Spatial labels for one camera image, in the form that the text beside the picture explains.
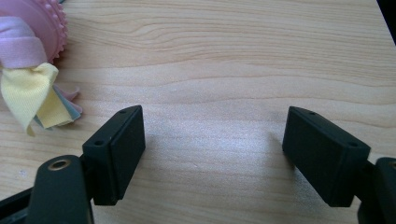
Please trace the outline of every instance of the wood grain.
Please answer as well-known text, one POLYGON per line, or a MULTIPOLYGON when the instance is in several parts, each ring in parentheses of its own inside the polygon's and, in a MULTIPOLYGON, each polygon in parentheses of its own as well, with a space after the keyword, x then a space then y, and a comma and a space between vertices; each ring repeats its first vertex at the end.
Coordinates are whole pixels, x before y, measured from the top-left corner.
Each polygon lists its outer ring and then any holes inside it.
POLYGON ((284 157, 288 107, 313 110, 396 157, 396 48, 376 1, 66 0, 57 83, 84 114, 28 137, 0 101, 0 199, 144 108, 147 150, 96 223, 357 223, 284 157))

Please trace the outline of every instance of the yellow cloth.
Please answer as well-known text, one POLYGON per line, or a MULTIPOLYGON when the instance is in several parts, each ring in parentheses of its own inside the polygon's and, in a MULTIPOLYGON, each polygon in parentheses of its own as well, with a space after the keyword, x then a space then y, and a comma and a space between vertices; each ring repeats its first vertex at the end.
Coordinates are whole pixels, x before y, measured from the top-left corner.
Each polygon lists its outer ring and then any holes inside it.
POLYGON ((23 129, 34 135, 30 122, 37 115, 44 128, 73 121, 52 88, 58 69, 50 63, 36 68, 3 69, 3 98, 23 129))

